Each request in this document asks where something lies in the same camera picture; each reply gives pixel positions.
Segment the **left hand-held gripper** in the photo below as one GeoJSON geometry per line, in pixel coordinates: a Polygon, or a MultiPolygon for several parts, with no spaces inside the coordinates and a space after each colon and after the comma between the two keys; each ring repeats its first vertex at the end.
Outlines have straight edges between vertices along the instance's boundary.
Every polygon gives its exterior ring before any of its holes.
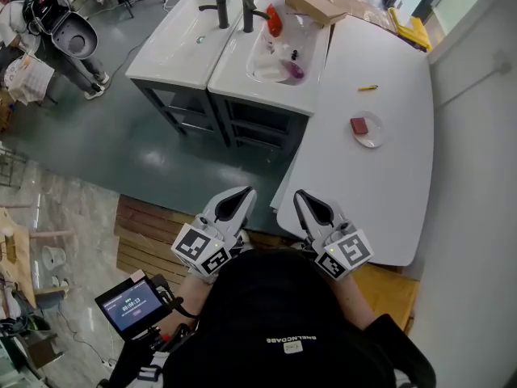
{"type": "Polygon", "coordinates": [[[252,187],[230,188],[216,194],[203,215],[183,225],[171,246],[172,252],[191,272],[215,277],[223,265],[244,250],[242,228],[256,200],[257,192],[252,187]]]}

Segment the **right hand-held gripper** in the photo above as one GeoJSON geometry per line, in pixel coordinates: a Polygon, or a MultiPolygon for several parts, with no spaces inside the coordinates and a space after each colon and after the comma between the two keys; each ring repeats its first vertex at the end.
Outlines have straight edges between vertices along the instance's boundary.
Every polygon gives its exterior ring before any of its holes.
{"type": "Polygon", "coordinates": [[[364,231],[347,221],[336,200],[299,189],[293,203],[302,230],[313,241],[314,263],[333,280],[343,279],[374,256],[364,231]],[[312,232],[328,233],[314,239],[312,232]]]}

